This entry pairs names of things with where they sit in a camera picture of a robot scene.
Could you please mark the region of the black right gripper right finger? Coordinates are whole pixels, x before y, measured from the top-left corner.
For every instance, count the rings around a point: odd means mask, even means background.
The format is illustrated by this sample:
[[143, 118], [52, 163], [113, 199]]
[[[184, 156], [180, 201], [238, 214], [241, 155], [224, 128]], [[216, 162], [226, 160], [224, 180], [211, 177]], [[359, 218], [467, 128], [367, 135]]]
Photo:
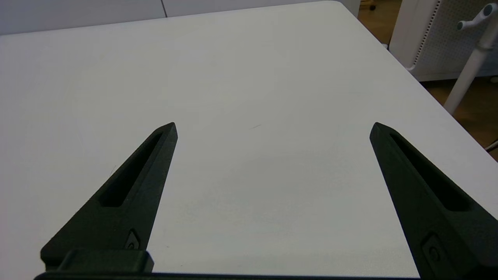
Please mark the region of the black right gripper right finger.
[[422, 279], [496, 279], [498, 222], [396, 130], [370, 142]]

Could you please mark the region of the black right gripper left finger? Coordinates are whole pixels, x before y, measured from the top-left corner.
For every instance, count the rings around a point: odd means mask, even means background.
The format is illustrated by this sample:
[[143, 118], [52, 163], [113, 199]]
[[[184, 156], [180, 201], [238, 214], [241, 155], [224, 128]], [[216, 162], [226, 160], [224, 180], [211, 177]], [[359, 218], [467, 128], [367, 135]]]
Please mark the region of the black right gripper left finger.
[[156, 129], [44, 245], [45, 271], [150, 273], [147, 252], [178, 135]]

